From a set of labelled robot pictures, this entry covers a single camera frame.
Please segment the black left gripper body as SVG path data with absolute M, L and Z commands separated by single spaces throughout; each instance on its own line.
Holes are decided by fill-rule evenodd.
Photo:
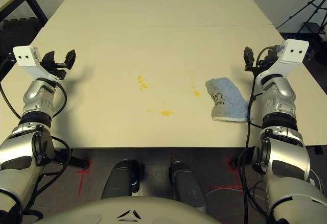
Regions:
M 66 71 L 58 69 L 54 61 L 45 60 L 42 61 L 42 67 L 50 74 L 56 76 L 59 80 L 64 80 Z

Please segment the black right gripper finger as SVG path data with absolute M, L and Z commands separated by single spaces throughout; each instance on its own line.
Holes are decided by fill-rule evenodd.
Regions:
M 246 46 L 244 49 L 245 71 L 254 71 L 254 55 L 250 47 Z

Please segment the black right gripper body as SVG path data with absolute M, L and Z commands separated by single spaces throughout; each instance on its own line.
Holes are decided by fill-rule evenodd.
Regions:
M 255 72 L 263 72 L 268 70 L 277 61 L 277 52 L 279 51 L 279 49 L 279 45 L 274 45 L 265 47 L 263 50 L 261 50 L 256 60 Z M 262 59 L 261 55 L 265 51 L 268 51 L 268 55 Z

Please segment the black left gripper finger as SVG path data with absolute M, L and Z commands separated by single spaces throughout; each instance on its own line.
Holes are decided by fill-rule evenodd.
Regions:
M 55 65 L 54 55 L 54 51 L 46 53 L 42 59 L 42 65 Z
M 74 62 L 76 60 L 76 52 L 75 50 L 71 50 L 66 54 L 64 66 L 66 69 L 71 69 L 74 65 Z

